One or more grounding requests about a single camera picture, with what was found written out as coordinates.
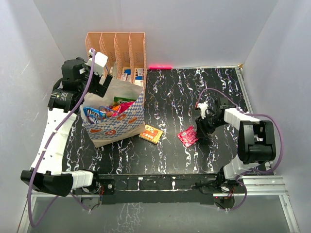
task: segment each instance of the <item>desk organizer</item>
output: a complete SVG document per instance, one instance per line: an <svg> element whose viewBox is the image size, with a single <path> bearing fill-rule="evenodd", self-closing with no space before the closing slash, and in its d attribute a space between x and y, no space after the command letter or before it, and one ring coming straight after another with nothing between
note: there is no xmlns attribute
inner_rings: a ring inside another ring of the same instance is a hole
<svg viewBox="0 0 311 233"><path fill-rule="evenodd" d="M88 33L86 36L86 51L91 48L100 51L108 57L107 67L110 71L117 62L117 78L126 69L131 69L131 80L135 82L137 69L144 68L144 95L147 80L145 33Z"/></svg>

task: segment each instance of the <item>red snack bag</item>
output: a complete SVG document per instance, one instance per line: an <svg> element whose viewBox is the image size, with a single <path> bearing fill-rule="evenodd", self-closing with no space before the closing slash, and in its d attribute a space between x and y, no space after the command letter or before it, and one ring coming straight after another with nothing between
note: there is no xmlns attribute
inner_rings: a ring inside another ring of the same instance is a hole
<svg viewBox="0 0 311 233"><path fill-rule="evenodd" d="M196 137L196 131L194 130L193 126L190 126L185 131L177 134L177 136L186 147L193 145L197 140L199 140Z"/></svg>
<svg viewBox="0 0 311 233"><path fill-rule="evenodd" d="M126 111L133 103L135 103L135 101L132 101L132 102L127 102L127 103L121 103L120 105L118 105L118 107L116 108L116 111L119 112L119 114L123 113L124 111Z"/></svg>

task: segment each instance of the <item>green package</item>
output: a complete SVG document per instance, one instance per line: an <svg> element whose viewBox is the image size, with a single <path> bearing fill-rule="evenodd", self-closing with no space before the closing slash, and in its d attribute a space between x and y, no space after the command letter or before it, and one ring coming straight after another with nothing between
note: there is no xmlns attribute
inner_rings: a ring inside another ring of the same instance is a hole
<svg viewBox="0 0 311 233"><path fill-rule="evenodd" d="M127 103L127 102L132 102L132 101L136 101L136 100L133 100L133 99L128 99L128 98L123 98L123 97L114 97L113 98L113 101L118 103L118 104L121 104L121 103Z"/></svg>

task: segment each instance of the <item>shopping bag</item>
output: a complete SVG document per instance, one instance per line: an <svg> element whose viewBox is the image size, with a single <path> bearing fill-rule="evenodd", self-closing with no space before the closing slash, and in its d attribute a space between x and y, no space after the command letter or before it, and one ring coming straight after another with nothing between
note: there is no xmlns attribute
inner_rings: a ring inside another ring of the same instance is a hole
<svg viewBox="0 0 311 233"><path fill-rule="evenodd" d="M124 97L136 100L123 113L108 117L91 124L83 111L84 107L99 108L113 105L114 97ZM143 88L130 82L112 79L104 97L87 93L84 103L80 105L83 126L95 147L101 147L145 131Z"/></svg>

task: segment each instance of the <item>snack package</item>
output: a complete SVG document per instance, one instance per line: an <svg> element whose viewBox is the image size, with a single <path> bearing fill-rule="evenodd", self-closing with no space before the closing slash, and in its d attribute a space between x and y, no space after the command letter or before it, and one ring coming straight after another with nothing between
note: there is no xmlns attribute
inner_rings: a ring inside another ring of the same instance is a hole
<svg viewBox="0 0 311 233"><path fill-rule="evenodd" d="M111 117L114 114L113 106L107 106L107 107L100 106L99 110L101 113L105 113L106 117Z"/></svg>
<svg viewBox="0 0 311 233"><path fill-rule="evenodd" d="M121 75L121 80L122 81L126 81L126 79L127 79L127 74L122 74Z"/></svg>
<svg viewBox="0 0 311 233"><path fill-rule="evenodd" d="M126 81L127 81L127 82L131 82L131 80L132 80L132 76L131 76L130 74L128 74L128 75L127 75L127 78L126 78Z"/></svg>
<svg viewBox="0 0 311 233"><path fill-rule="evenodd" d="M106 118L106 113L98 111L96 108L85 107L83 111L91 124L97 123Z"/></svg>
<svg viewBox="0 0 311 233"><path fill-rule="evenodd" d="M134 84L138 85L138 86L144 86L144 81L143 80L135 80Z"/></svg>
<svg viewBox="0 0 311 233"><path fill-rule="evenodd" d="M131 69L126 69L126 70L124 71L124 73L130 75L130 74L131 74Z"/></svg>
<svg viewBox="0 0 311 233"><path fill-rule="evenodd" d="M138 74L138 76L143 76L144 75L144 69L143 68L138 68L137 69L137 74Z"/></svg>
<svg viewBox="0 0 311 233"><path fill-rule="evenodd" d="M133 101L136 101L136 100L133 100L133 99L128 99L128 98L123 98L123 97L114 97L113 98L113 101L115 103L127 103L127 102L133 102Z"/></svg>
<svg viewBox="0 0 311 233"><path fill-rule="evenodd" d="M135 101L127 102L127 103L121 103L120 105L114 107L112 110L118 111L119 114L123 113L125 110L127 110Z"/></svg>
<svg viewBox="0 0 311 233"><path fill-rule="evenodd" d="M160 140L160 137L163 134L162 130L156 129L150 125L145 125L146 131L141 133L139 137L146 139L149 142L157 144Z"/></svg>
<svg viewBox="0 0 311 233"><path fill-rule="evenodd" d="M197 140L199 140L196 137L196 131L193 126L190 126L185 131L177 134L177 136L186 147L193 145Z"/></svg>

